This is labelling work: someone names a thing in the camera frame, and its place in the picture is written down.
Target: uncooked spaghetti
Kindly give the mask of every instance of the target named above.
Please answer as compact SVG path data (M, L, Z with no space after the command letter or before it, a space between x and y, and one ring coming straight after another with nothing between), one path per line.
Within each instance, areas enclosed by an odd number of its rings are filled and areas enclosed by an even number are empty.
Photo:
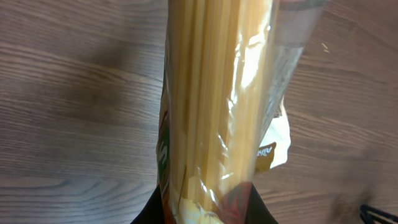
M273 0L170 0L170 207L216 212L254 173L271 71Z

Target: black object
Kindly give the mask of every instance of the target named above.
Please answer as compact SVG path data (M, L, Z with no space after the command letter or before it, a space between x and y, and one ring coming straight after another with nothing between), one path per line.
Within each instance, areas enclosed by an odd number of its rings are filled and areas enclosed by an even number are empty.
M152 196L148 200L144 209L137 216L137 218L131 224L141 224L141 223L153 223L153 224L163 224L163 206L162 197L160 196L160 187L157 186ZM256 188L251 186L251 193L249 198L248 212L246 214L246 224L278 224L274 217L269 213L266 205L262 201Z
M368 205L361 205L359 208L360 217L365 224L375 224L375 221L381 224L398 223L398 217L380 211Z

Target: transparent plastic wrap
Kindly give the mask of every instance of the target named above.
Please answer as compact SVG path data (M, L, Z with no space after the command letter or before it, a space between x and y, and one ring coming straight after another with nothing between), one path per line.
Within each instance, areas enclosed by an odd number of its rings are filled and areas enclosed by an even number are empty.
M244 223L260 142L310 36L285 45L284 26L297 28L280 9L300 4L280 1L169 0L157 145L167 223ZM310 33L315 20L302 22Z
M275 26L270 97L261 129L265 135L327 0L280 0Z

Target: wood grain surface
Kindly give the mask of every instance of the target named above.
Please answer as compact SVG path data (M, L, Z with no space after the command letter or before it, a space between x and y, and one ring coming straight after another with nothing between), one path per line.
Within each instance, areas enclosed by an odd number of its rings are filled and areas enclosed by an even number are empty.
M285 96L289 161L254 181L279 223L360 223L363 202L398 214L397 8L327 3ZM141 211L166 22L166 0L0 0L0 223Z

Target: spaghetti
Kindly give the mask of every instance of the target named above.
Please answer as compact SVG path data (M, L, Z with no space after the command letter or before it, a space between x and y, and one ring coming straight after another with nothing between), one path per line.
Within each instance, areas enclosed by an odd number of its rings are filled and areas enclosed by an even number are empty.
M217 211L254 173L269 92L273 0L170 0L170 207Z

